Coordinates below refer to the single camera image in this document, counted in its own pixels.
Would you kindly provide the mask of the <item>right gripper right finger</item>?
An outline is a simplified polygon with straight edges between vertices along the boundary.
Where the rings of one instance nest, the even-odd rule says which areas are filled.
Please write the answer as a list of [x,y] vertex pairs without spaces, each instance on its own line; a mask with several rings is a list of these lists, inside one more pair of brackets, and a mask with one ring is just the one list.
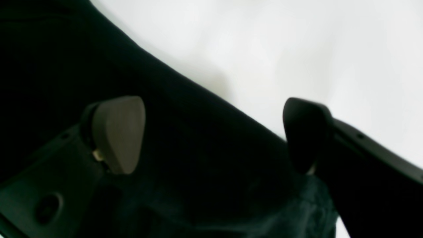
[[421,168],[323,104],[289,98],[283,122],[294,168],[326,184],[351,238],[423,236]]

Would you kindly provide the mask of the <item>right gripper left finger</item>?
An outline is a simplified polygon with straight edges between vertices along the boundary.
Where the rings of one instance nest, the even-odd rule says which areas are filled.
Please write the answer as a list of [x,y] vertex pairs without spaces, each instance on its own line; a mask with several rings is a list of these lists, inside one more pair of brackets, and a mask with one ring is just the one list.
[[101,181],[135,171],[145,122],[139,96],[88,105],[78,124],[1,183],[1,237],[75,238],[93,205],[110,198],[95,197]]

